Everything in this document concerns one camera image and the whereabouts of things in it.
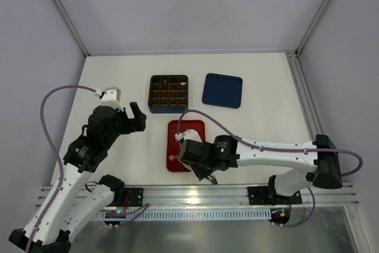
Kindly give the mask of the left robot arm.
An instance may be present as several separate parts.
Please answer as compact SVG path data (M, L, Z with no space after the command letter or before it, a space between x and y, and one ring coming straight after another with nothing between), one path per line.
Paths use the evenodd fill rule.
M124 203L125 183L108 174L87 198L71 207L117 138L145 130L146 115L136 102L130 107L131 119L125 110L110 106L100 105L93 110L82 134L69 145L59 177L43 205L26 226L11 232L10 243L24 252L68 252L78 233L99 211Z

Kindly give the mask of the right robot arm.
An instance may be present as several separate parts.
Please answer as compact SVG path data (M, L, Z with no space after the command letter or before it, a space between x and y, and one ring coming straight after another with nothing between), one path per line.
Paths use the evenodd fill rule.
M264 146L239 137L220 135L214 142L204 142L195 130L175 135L180 143L180 160L186 162L199 180L215 171L245 166L280 166L289 170L272 175L268 181L268 198L272 204L314 186L335 190L343 186L335 146L328 136L316 135L303 143L269 143Z

